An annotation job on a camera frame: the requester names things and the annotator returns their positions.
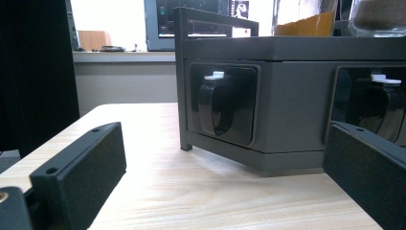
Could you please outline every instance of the glass jar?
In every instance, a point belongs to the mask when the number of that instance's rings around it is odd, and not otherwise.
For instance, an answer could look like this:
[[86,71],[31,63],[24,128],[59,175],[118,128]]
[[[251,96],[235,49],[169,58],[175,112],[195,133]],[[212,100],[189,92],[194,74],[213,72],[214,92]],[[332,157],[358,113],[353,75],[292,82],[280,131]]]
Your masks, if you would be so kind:
[[330,36],[338,0],[274,0],[273,35]]
[[353,0],[349,30],[354,36],[405,36],[405,0]]

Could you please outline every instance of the white wall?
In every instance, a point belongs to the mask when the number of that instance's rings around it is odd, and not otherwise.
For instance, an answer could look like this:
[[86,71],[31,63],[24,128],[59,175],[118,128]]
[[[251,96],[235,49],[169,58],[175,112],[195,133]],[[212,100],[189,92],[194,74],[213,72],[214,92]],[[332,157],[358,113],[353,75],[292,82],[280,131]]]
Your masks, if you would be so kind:
[[[271,35],[274,0],[250,0],[249,19],[259,22],[259,35]],[[106,31],[112,45],[147,50],[144,0],[71,0],[78,31]]]

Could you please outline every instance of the table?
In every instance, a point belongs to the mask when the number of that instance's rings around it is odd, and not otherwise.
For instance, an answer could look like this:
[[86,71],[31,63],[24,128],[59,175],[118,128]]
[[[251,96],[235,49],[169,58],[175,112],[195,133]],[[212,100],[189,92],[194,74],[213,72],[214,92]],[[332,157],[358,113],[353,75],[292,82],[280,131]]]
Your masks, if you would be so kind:
[[182,151],[176,103],[106,104],[0,174],[29,174],[93,127],[122,122],[126,174],[90,229],[380,229],[325,173],[269,174],[203,149]]

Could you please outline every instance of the computer screen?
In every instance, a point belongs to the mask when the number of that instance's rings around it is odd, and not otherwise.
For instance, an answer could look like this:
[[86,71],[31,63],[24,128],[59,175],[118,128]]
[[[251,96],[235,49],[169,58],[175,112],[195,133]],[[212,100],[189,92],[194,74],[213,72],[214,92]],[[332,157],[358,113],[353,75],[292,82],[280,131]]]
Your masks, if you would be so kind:
[[[186,7],[231,15],[231,0],[145,0],[147,48],[149,51],[174,51],[173,8]],[[222,37],[225,26],[189,23],[189,37]]]

